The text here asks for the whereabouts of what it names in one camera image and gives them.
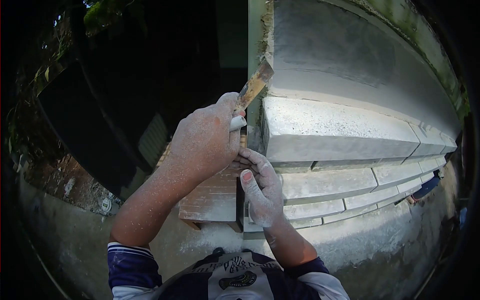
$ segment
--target fingernail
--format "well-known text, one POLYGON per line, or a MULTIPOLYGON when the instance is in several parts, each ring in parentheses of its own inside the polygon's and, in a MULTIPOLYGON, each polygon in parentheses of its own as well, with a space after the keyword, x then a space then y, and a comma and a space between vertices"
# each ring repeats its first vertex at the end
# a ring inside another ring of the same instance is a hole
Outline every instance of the fingernail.
POLYGON ((243 180, 244 181, 249 181, 250 179, 252 179, 252 172, 245 172, 245 174, 243 174, 242 176, 243 180))

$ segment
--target shirt logo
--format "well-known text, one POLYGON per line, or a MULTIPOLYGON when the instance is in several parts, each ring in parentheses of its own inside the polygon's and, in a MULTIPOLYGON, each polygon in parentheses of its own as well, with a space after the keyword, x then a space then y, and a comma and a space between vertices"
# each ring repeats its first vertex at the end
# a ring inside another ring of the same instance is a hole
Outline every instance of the shirt logo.
POLYGON ((226 289, 228 287, 244 288, 251 286, 255 280, 257 280, 257 274, 251 271, 245 271, 243 275, 220 279, 218 281, 218 285, 220 285, 222 289, 226 289))

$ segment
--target person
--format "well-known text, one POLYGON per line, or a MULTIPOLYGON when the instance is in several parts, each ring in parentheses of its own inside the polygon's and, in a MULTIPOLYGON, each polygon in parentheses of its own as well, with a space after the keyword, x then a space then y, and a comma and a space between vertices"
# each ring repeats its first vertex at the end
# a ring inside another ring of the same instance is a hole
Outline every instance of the person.
POLYGON ((108 283, 114 299, 349 299, 315 248, 286 220, 282 186, 261 154, 240 147, 229 132, 238 93, 183 119, 171 151, 157 171, 118 212, 108 243, 108 283), (240 181, 250 215, 262 226, 276 260, 244 250, 215 249, 162 283, 149 250, 172 207, 198 184, 228 165, 243 169, 240 181))

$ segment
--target navy and white shirt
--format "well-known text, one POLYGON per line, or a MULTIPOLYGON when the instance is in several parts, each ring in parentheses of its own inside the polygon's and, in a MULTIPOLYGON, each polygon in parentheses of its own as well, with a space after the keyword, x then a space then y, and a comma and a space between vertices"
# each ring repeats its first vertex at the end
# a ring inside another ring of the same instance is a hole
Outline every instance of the navy and white shirt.
POLYGON ((149 249, 112 242, 108 270, 116 300, 349 299, 320 258, 282 270, 254 252, 212 254, 163 283, 149 249))

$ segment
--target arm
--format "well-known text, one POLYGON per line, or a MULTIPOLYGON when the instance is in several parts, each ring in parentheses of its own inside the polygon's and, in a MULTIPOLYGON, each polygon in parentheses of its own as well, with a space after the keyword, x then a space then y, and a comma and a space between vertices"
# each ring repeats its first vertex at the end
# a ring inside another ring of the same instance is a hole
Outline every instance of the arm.
POLYGON ((235 158, 240 129, 229 132, 229 127, 237 96, 226 93, 216 104, 197 109, 180 121, 170 154, 122 206, 109 242, 148 247, 172 207, 235 158))
POLYGON ((315 248, 301 236, 283 214, 282 185, 265 156, 240 148, 233 167, 246 168, 240 174, 250 216, 262 226, 268 245, 283 268, 291 268, 317 258, 315 248))

